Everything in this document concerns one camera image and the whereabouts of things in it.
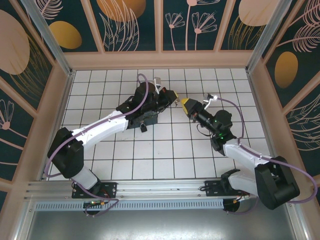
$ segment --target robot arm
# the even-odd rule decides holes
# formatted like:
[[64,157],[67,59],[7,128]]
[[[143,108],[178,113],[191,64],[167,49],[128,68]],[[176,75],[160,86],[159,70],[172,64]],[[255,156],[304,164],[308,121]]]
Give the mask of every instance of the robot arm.
[[[54,156],[52,162],[60,173],[66,179],[73,179],[81,184],[90,193],[96,195],[101,190],[101,182],[85,165],[84,153],[93,145],[118,132],[127,129],[140,128],[142,132],[147,131],[148,125],[158,123],[158,114],[163,112],[173,102],[179,101],[178,95],[163,87],[161,90],[160,79],[155,78],[154,83],[148,83],[148,93],[143,105],[135,112],[121,116],[89,131],[79,135],[75,139],[66,144]],[[72,131],[62,128],[57,131],[55,138],[48,151],[48,158],[53,152],[67,139],[82,133],[85,129],[109,119],[113,116],[129,113],[139,106],[146,94],[146,82],[142,82],[135,90],[133,96],[130,96],[124,103],[119,105],[111,114],[85,127],[74,129]]]
[[290,168],[265,160],[273,159],[286,163],[283,157],[263,156],[248,146],[242,145],[230,131],[232,115],[229,112],[219,110],[215,116],[212,116],[206,111],[210,102],[217,99],[217,96],[208,94],[204,100],[208,103],[207,105],[189,98],[182,99],[181,103],[190,120],[198,122],[201,127],[211,132],[210,140],[213,149],[245,167],[242,170],[231,169],[222,174],[220,185],[223,189],[225,191],[242,190],[258,196],[261,202],[271,210],[297,197],[300,190]]

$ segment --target grid floor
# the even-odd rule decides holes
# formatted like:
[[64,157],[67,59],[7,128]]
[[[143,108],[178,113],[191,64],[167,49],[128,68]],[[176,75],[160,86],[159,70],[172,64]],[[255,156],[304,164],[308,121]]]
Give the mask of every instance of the grid floor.
[[[242,68],[82,70],[77,71],[65,110],[62,126],[69,130],[91,124],[110,114],[133,95],[137,74],[148,80],[160,77],[163,87],[175,90],[180,99],[200,102],[204,93],[217,94],[240,106],[245,120],[242,143],[269,155],[265,134]],[[166,109],[158,124],[109,136],[85,153],[84,164],[101,180],[149,180],[215,178],[228,170],[243,168],[233,159],[215,152],[210,138],[197,131],[197,123],[186,117],[181,104]],[[233,135],[241,135],[241,120],[236,108],[217,101],[208,111],[225,109],[232,113]],[[200,130],[209,134],[204,128]],[[51,174],[58,170],[53,166]],[[62,176],[49,180],[64,180]]]

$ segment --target flower illustration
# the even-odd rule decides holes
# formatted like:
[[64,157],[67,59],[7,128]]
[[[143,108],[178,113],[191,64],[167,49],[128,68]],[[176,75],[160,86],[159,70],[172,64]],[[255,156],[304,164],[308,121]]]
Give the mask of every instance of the flower illustration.
[[168,23],[169,28],[170,28],[172,46],[173,46],[173,50],[175,51],[176,48],[175,48],[175,43],[174,43],[174,37],[172,34],[172,29],[182,27],[182,26],[186,25],[186,23],[185,23],[185,21],[183,21],[183,17],[181,16],[181,12],[180,13],[173,13],[172,16],[171,16],[171,13],[167,13],[165,15],[165,19],[166,19],[166,22]]
[[203,13],[199,18],[199,12],[192,14],[192,24],[195,32],[194,50],[197,50],[197,37],[198,34],[209,33],[217,30],[216,19],[214,13]]
[[8,101],[6,103],[3,99],[0,100],[0,129],[8,130],[10,128],[10,121],[12,119],[12,115],[14,114],[15,105]]
[[185,26],[185,50],[188,50],[188,26],[189,26],[189,15],[190,8],[197,5],[209,5],[219,3],[220,0],[186,0],[186,3],[189,5],[188,12],[186,15],[186,26]]
[[[10,122],[12,119],[12,116],[14,114],[15,105],[13,102],[8,101],[7,105],[3,99],[0,100],[0,130],[10,130],[11,132],[19,135],[20,137],[27,138],[26,136],[16,132],[15,130],[10,128]],[[8,144],[16,149],[23,150],[24,148],[21,146],[18,146],[12,142],[6,141],[2,138],[0,138],[0,142],[3,142],[5,144]]]

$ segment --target yellow object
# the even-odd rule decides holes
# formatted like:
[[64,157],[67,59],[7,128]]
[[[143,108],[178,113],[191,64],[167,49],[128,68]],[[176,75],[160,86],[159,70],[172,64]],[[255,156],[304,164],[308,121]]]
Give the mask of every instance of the yellow object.
[[132,20],[131,16],[128,16],[130,9],[136,18],[140,17],[146,9],[146,0],[96,0],[96,2],[108,18],[117,22]]
[[187,114],[187,115],[188,115],[188,111],[187,111],[187,109],[185,107],[185,104],[186,104],[186,102],[188,102],[188,100],[189,100],[189,98],[184,98],[184,99],[181,100],[182,109],[185,112],[185,114]]
[[279,0],[241,0],[239,5],[240,20],[245,25],[253,27],[266,25],[278,3]]
[[290,51],[283,52],[275,64],[274,78],[276,84],[285,89],[294,81],[298,72],[298,59]]
[[66,49],[76,49],[81,46],[82,38],[78,30],[66,21],[55,21],[49,26],[55,40]]
[[9,13],[0,10],[0,69],[8,74],[21,74],[30,57],[28,35]]

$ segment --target black cable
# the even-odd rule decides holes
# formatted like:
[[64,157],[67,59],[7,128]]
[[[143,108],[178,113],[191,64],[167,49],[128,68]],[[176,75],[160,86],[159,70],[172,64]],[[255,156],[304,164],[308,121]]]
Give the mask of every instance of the black cable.
[[206,136],[206,137],[211,137],[211,136],[212,136],[212,134],[209,134],[209,135],[208,135],[208,134],[204,134],[203,132],[200,132],[200,130],[199,130],[199,125],[200,125],[200,124],[197,124],[197,125],[196,125],[196,129],[198,130],[199,133],[201,133],[202,135],[204,135],[204,136]]

